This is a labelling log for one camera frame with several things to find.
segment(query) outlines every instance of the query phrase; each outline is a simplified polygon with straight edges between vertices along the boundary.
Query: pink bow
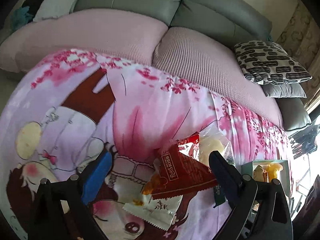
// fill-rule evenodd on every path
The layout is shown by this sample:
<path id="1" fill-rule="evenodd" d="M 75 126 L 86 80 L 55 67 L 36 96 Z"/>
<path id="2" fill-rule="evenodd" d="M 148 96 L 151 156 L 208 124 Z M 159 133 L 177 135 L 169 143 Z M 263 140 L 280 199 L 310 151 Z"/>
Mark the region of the pink bow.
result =
<path id="1" fill-rule="evenodd" d="M 55 165 L 57 163 L 57 157 L 49 155 L 47 151 L 43 151 L 42 157 L 48 159 L 52 165 Z"/>

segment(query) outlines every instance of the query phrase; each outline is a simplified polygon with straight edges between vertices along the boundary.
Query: beige curtain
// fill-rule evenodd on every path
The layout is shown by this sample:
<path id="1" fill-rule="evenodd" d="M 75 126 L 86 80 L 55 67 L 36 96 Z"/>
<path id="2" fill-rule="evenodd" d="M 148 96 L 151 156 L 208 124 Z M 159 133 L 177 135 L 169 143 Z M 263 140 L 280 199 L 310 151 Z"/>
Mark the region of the beige curtain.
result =
<path id="1" fill-rule="evenodd" d="M 300 62 L 313 77 L 301 83 L 307 95 L 302 101 L 310 113 L 320 104 L 320 29 L 301 1 L 276 43 Z"/>

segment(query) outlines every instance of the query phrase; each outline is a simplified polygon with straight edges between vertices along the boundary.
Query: pink floral tablecloth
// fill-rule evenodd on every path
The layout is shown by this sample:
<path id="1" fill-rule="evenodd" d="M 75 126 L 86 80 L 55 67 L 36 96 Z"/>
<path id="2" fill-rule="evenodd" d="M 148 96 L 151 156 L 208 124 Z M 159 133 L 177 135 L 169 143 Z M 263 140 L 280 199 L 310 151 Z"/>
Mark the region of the pink floral tablecloth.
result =
<path id="1" fill-rule="evenodd" d="M 0 119 L 0 209 L 27 239 L 40 179 L 66 180 L 106 147 L 114 167 L 89 208 L 109 240 L 211 240 L 230 213 L 227 203 L 213 208 L 212 189 L 184 195 L 167 232 L 122 209 L 150 180 L 153 149 L 208 125 L 231 141 L 236 165 L 279 152 L 290 168 L 285 132 L 214 91 L 123 58 L 78 49 L 49 55 L 19 83 Z"/>

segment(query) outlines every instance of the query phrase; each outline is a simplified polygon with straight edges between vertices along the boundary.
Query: box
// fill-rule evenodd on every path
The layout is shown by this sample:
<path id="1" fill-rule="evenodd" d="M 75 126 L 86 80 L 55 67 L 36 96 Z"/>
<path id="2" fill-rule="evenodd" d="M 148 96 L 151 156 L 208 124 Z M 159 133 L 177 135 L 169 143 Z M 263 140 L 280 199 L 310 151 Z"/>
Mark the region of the box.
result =
<path id="1" fill-rule="evenodd" d="M 258 165 L 263 167 L 263 165 L 268 165 L 269 163 L 279 163 L 282 165 L 283 170 L 280 171 L 280 177 L 278 179 L 281 182 L 284 193 L 290 197 L 290 176 L 287 160 L 255 160 L 241 165 L 241 174 L 249 174 L 252 177 L 253 171 Z"/>

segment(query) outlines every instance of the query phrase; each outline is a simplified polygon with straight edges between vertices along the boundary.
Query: ribbed pink fabric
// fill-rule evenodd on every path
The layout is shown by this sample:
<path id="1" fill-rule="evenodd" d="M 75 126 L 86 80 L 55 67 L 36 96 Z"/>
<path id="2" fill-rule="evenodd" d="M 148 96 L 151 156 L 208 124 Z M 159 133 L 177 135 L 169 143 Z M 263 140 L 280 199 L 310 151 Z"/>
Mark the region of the ribbed pink fabric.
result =
<path id="1" fill-rule="evenodd" d="M 0 46 L 0 68 L 28 72 L 46 55 L 70 48 L 104 52 L 151 65 L 153 51 L 167 30 L 163 22 L 137 13 L 83 10 L 17 30 Z"/>
<path id="2" fill-rule="evenodd" d="M 187 28 L 170 28 L 155 49 L 153 66 L 205 86 L 283 127 L 274 98 L 245 79 L 233 52 Z"/>

